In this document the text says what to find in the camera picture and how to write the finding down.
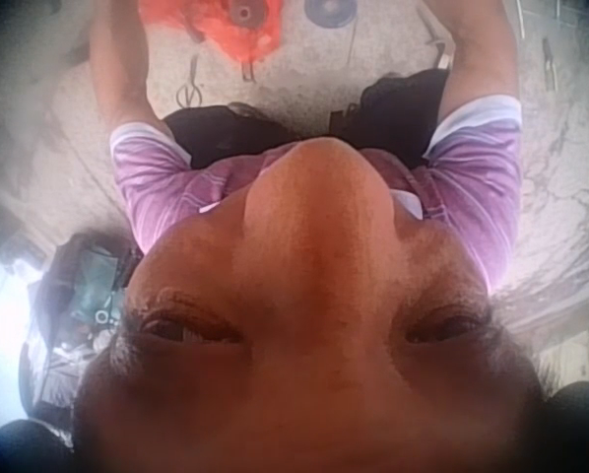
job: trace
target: orange plastic bag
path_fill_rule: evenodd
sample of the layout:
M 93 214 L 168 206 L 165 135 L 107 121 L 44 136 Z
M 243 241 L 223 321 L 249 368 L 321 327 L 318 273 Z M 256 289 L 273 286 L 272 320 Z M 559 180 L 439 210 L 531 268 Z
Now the orange plastic bag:
M 229 20 L 228 0 L 141 0 L 146 24 L 193 29 L 215 41 L 231 59 L 241 63 L 259 61 L 277 49 L 281 40 L 283 0 L 265 0 L 264 25 L 249 30 Z

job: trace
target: dark round object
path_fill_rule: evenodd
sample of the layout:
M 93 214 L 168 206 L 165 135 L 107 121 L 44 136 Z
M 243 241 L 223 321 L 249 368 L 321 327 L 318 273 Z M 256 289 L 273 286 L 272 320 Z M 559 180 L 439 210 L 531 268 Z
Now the dark round object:
M 229 18 L 234 25 L 257 30 L 268 16 L 265 0 L 229 0 Z
M 357 13 L 357 0 L 305 0 L 305 15 L 321 28 L 345 27 Z

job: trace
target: black pants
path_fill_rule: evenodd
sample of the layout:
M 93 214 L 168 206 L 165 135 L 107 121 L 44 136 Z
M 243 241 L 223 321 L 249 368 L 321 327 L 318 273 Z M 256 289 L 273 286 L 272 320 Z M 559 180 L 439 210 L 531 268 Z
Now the black pants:
M 423 166 L 437 125 L 447 72 L 427 70 L 408 78 L 385 77 L 367 88 L 360 105 L 328 135 L 354 148 L 388 151 L 409 169 Z M 238 155 L 256 155 L 300 139 L 279 123 L 241 116 L 226 106 L 185 108 L 165 123 L 176 142 L 204 169 Z

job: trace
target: shirt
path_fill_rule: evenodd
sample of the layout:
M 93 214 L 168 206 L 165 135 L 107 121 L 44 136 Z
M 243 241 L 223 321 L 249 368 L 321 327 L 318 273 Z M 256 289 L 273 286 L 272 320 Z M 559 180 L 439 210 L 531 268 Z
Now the shirt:
M 413 215 L 442 222 L 457 233 L 490 292 L 504 275 L 517 236 L 521 131 L 520 102 L 489 96 L 440 123 L 425 155 L 427 167 L 409 171 L 390 153 L 360 150 Z M 293 146 L 193 170 L 191 156 L 152 126 L 118 127 L 110 137 L 115 181 L 138 244 L 148 252 L 176 222 L 210 210 Z

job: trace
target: nose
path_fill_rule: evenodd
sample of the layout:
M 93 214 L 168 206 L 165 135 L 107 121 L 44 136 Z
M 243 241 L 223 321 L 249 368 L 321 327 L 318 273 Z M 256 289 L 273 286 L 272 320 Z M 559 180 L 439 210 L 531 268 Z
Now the nose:
M 334 139 L 298 145 L 246 197 L 240 266 L 251 292 L 290 327 L 358 324 L 390 270 L 394 214 L 388 186 L 356 150 Z

